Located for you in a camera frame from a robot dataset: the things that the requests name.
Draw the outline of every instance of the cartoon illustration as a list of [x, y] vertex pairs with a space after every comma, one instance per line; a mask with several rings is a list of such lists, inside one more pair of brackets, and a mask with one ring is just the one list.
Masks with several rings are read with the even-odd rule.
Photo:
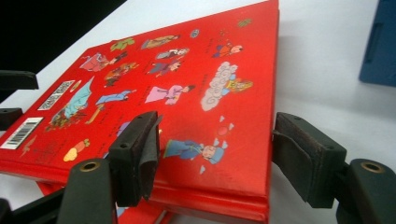
[[242, 49], [241, 45], [233, 45], [229, 40], [227, 40], [225, 45], [216, 46], [216, 53], [212, 55], [212, 58], [229, 56], [240, 52]]
[[85, 147], [90, 145], [90, 139], [86, 138], [83, 141], [78, 142], [75, 146], [70, 148], [64, 155], [64, 161], [73, 161]]
[[28, 143], [26, 143], [26, 145], [23, 147], [21, 157], [24, 156], [24, 154], [26, 154], [28, 151], [30, 151], [30, 146], [33, 144], [36, 138], [37, 134]]
[[119, 56], [109, 61], [105, 55], [102, 55], [101, 53], [98, 52], [92, 57], [88, 56], [87, 61], [83, 63], [79, 68], [85, 69], [90, 72], [99, 72], [109, 64], [116, 63], [126, 56], [127, 56], [127, 52], [124, 51]]
[[146, 74], [158, 73], [155, 77], [160, 77], [166, 75], [168, 72], [176, 72], [181, 66], [182, 62], [179, 58], [172, 60], [170, 63], [153, 63], [154, 66]]
[[146, 40], [146, 42], [142, 45], [141, 49], [152, 49], [155, 47], [159, 47], [179, 38], [180, 35], [166, 35], [152, 40]]
[[235, 74], [231, 74], [230, 79], [221, 90], [221, 95], [226, 95], [229, 92], [245, 91], [252, 86], [252, 81], [236, 78]]
[[206, 171], [206, 168], [202, 165], [201, 168], [199, 169], [199, 174], [203, 174]]
[[116, 81], [119, 81], [121, 77], [126, 75], [132, 69], [135, 69], [139, 64], [136, 63], [124, 63], [120, 67], [113, 69], [105, 76], [106, 85], [105, 87], [114, 86]]
[[166, 105], [174, 105], [175, 103], [177, 103], [178, 99], [180, 98], [181, 93], [189, 92], [194, 88], [195, 88], [195, 86], [193, 86], [193, 85], [186, 86], [186, 87], [174, 85], [169, 90], [162, 89], [159, 87], [153, 87], [146, 99], [145, 104], [149, 103], [149, 102], [166, 99], [166, 101], [165, 101]]
[[193, 141], [177, 141], [169, 140], [163, 157], [179, 156], [182, 160], [193, 160], [197, 155], [202, 155], [205, 160], [210, 161], [212, 164], [218, 163], [224, 155], [224, 149], [226, 149], [227, 143], [223, 142], [221, 147], [218, 147], [219, 141], [215, 139], [215, 143], [212, 146], [204, 146], [203, 144], [197, 144]]
[[157, 54], [155, 59], [169, 59], [169, 58], [173, 58], [175, 56], [184, 56], [189, 51], [190, 51], [190, 49], [187, 49], [187, 48], [185, 48], [185, 49], [169, 49], [166, 52]]
[[190, 37], [195, 38], [198, 36], [198, 34], [199, 34], [199, 29], [195, 29], [195, 30], [191, 31]]
[[47, 131], [56, 127], [62, 128], [66, 124], [76, 123], [81, 117], [85, 116], [80, 111], [88, 106], [87, 101], [92, 93], [90, 90], [92, 81], [93, 77], [73, 95], [63, 109], [53, 116]]
[[244, 20], [238, 22], [239, 27], [245, 27], [249, 24], [251, 24], [251, 19], [244, 19]]
[[209, 88], [205, 92], [204, 98], [201, 100], [201, 106], [204, 111], [211, 110], [216, 107], [221, 98], [229, 92], [241, 92], [253, 86], [253, 82], [236, 78], [237, 65], [230, 63], [222, 63], [218, 68], [218, 72], [209, 83]]
[[132, 44], [134, 44], [134, 39], [131, 38], [131, 37], [129, 37], [129, 38], [126, 38], [126, 39], [122, 39], [122, 40], [120, 40], [119, 42], [113, 44], [113, 45], [110, 47], [110, 49], [111, 49], [111, 51], [113, 51], [113, 50], [115, 50], [115, 49], [123, 50], [123, 49], [125, 49], [128, 45], [132, 45]]
[[113, 102], [113, 101], [126, 101], [126, 100], [128, 100], [128, 96], [127, 95], [129, 93], [135, 92], [135, 91], [136, 90], [134, 90], [134, 91], [128, 91], [127, 90], [127, 91], [122, 91], [122, 92], [116, 93], [116, 94], [110, 94], [110, 95], [101, 96], [99, 98], [99, 100], [96, 102], [96, 107], [97, 107], [96, 111], [93, 113], [91, 118], [88, 121], [86, 121], [85, 123], [86, 124], [92, 123], [95, 120], [96, 116], [98, 116], [98, 114], [101, 111], [105, 110], [105, 103]]
[[[224, 120], [225, 120], [224, 116], [220, 116], [219, 123], [222, 123]], [[233, 129], [233, 127], [234, 127], [233, 123], [229, 123], [228, 126], [227, 124], [221, 124], [221, 126], [219, 126], [218, 128], [217, 135], [224, 136], [228, 134]]]

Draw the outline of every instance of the barcode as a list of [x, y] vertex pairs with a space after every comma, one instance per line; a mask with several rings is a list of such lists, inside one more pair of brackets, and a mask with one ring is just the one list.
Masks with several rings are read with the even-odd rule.
[[67, 89], [69, 89], [74, 81], [75, 80], [63, 82], [37, 110], [49, 110], [53, 105], [55, 105]]
[[37, 127], [43, 118], [27, 119], [7, 140], [0, 146], [5, 149], [17, 149], [26, 137]]

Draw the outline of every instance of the white table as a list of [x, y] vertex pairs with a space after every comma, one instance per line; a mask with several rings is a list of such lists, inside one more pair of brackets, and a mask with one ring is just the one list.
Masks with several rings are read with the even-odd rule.
[[[39, 91], [18, 91], [0, 107], [25, 111], [87, 48], [257, 0], [127, 1], [39, 74]], [[358, 76], [376, 1], [280, 0], [276, 111], [300, 116], [347, 149], [396, 170], [396, 88]], [[31, 180], [0, 175], [0, 197], [13, 209], [41, 197]], [[334, 209], [312, 209], [273, 165], [271, 223], [336, 223]], [[214, 223], [177, 216], [172, 223]]]

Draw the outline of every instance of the book cover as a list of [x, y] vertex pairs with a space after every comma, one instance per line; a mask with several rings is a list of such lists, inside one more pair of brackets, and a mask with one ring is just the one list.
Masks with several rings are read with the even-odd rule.
[[87, 49], [0, 138], [0, 170], [64, 185], [135, 116], [158, 111], [150, 202], [220, 221], [267, 222], [277, 1]]

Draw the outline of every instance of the cartoon character in blue robe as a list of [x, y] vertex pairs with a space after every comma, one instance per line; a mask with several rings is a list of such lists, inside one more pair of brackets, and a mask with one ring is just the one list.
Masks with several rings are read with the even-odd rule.
[[72, 121], [72, 118], [79, 120], [81, 116], [85, 116], [84, 114], [80, 113], [80, 111], [88, 106], [87, 101], [92, 94], [92, 81], [93, 77], [73, 95], [64, 108], [62, 108], [52, 117], [47, 131], [56, 127], [62, 128], [66, 124], [70, 125], [74, 122]]
[[227, 148], [227, 143], [223, 142], [221, 147], [218, 147], [219, 141], [215, 140], [213, 146], [204, 146], [193, 141], [177, 141], [169, 140], [166, 145], [166, 150], [163, 157], [179, 156], [182, 160], [193, 160], [196, 156], [202, 157], [212, 164], [218, 163], [224, 155], [224, 149]]

